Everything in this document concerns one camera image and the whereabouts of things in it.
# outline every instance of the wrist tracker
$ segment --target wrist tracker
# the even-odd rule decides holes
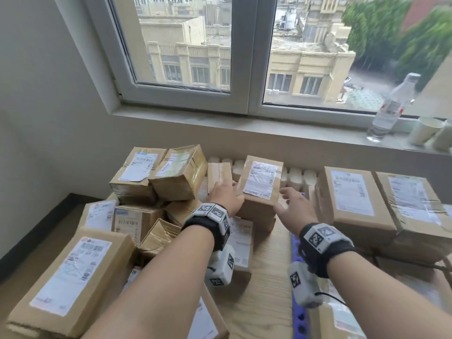
[[[223,250],[230,235],[229,215],[223,206],[203,203],[190,214],[182,230],[191,225],[200,225],[210,230],[215,240],[213,250]]]
[[[312,223],[300,232],[298,253],[320,278],[329,278],[326,265],[332,257],[347,251],[356,251],[352,240],[333,226]]]

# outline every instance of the window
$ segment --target window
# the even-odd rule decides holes
[[[441,83],[452,75],[447,7],[422,18],[412,0],[222,0],[194,11],[204,25],[169,9],[148,15],[147,0],[85,2],[126,101],[367,127],[415,72],[415,101],[398,128],[451,116],[439,106],[450,104]]]
[[[222,85],[230,85],[230,69],[222,68]]]
[[[283,75],[281,73],[271,73],[268,78],[268,89],[288,92],[292,75]]]
[[[168,81],[182,82],[182,75],[178,65],[165,64],[165,77]]]
[[[300,94],[317,95],[319,93],[321,77],[305,77],[303,78]]]
[[[192,66],[192,79],[193,83],[209,84],[209,68]]]

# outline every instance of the wooden table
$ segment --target wooden table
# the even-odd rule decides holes
[[[277,218],[272,233],[255,233],[251,280],[233,277],[212,290],[231,339],[293,337],[290,254],[290,233]]]

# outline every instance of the window sill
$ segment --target window sill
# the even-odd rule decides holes
[[[390,134],[380,143],[374,143],[365,138],[366,131],[362,129],[289,123],[272,119],[261,119],[257,117],[220,115],[129,105],[121,105],[112,113],[112,115],[229,130],[240,130],[275,136],[451,155],[450,151],[449,153],[438,151],[432,148],[429,144],[426,146],[413,146],[406,141],[408,136],[406,133]]]

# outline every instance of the white wall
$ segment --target white wall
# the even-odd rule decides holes
[[[68,194],[0,112],[0,258]]]
[[[8,29],[0,31],[0,105],[73,193],[107,196],[110,178],[133,146],[198,143],[206,156],[252,154],[303,168],[330,165],[424,176],[452,203],[452,157],[447,155],[108,115],[96,90],[107,69],[98,62],[96,73],[93,67],[88,72],[84,64],[101,54],[78,51],[54,0],[27,0],[26,7],[23,2],[2,0],[0,8],[0,28]],[[86,15],[77,13],[82,11],[73,7],[70,13],[80,20]],[[89,26],[71,30],[79,48],[93,37],[83,31]]]

